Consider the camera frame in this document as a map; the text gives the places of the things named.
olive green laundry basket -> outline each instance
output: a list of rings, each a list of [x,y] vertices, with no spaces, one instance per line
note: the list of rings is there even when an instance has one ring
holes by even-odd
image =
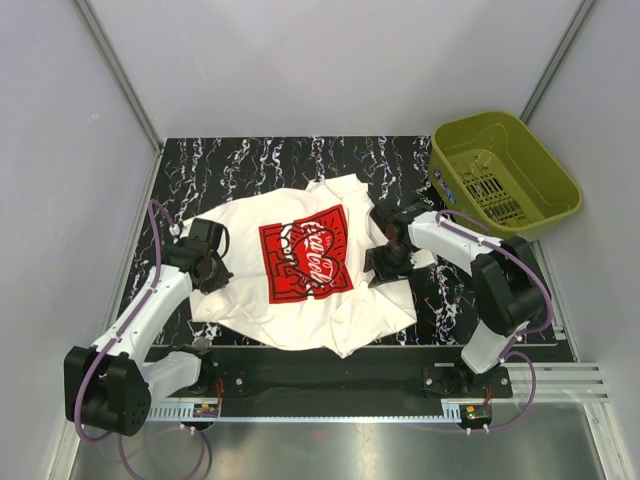
[[[490,235],[536,240],[582,205],[580,189],[564,168],[509,113],[445,123],[432,145],[431,184],[448,208],[484,223]]]

reflective floor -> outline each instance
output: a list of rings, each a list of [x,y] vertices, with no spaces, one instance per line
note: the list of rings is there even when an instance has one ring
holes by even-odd
[[[498,405],[496,413],[494,425],[508,420],[517,410]],[[605,478],[586,417],[577,405],[536,405],[513,428],[490,435],[467,437],[423,428],[398,424],[213,425],[205,432],[208,447],[193,478]],[[149,423],[136,437],[125,439],[124,448],[128,455],[133,454],[130,463],[140,477],[175,480],[184,478],[196,464],[200,441],[169,424]],[[70,478],[131,477],[120,463],[116,439],[109,438],[97,446],[80,446]]]

coca-cola logo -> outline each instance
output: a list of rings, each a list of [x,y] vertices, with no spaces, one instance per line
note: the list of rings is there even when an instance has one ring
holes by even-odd
[[[353,288],[344,263],[347,225],[341,205],[290,224],[260,227],[260,239],[271,303]]]

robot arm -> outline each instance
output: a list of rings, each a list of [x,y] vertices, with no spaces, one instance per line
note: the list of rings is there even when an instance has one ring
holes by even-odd
[[[71,349],[64,361],[68,420],[73,421],[75,402],[89,366],[114,339],[116,343],[100,362],[84,395],[81,420],[85,425],[131,436],[144,424],[153,401],[184,387],[213,385],[212,372],[204,368],[210,363],[203,362],[206,352],[176,351],[150,365],[145,365],[144,359],[165,322],[194,288],[210,293],[225,286],[233,276],[217,253],[223,231],[224,226],[218,223],[194,220],[188,237],[165,247],[157,284],[154,286],[151,280],[154,267],[109,330],[90,348]],[[134,311],[137,313],[131,323],[118,335]]]
[[[472,279],[480,321],[462,351],[462,360],[474,375],[494,367],[517,332],[545,306],[542,292],[524,272],[491,248],[479,245],[443,227],[437,212],[422,203],[400,212],[384,214],[379,207],[372,217],[389,239],[387,245],[366,253],[365,271],[374,270],[370,286],[406,278],[413,270],[411,254],[427,249],[464,270]],[[456,225],[456,229],[477,236]],[[519,237],[509,240],[484,236],[523,261],[542,278],[529,244]]]

green basket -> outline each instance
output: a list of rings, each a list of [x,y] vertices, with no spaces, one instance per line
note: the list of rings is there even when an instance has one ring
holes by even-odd
[[[445,123],[432,144],[432,185],[448,208],[484,223],[493,236],[536,240],[582,205],[569,174],[509,113],[486,112]]]

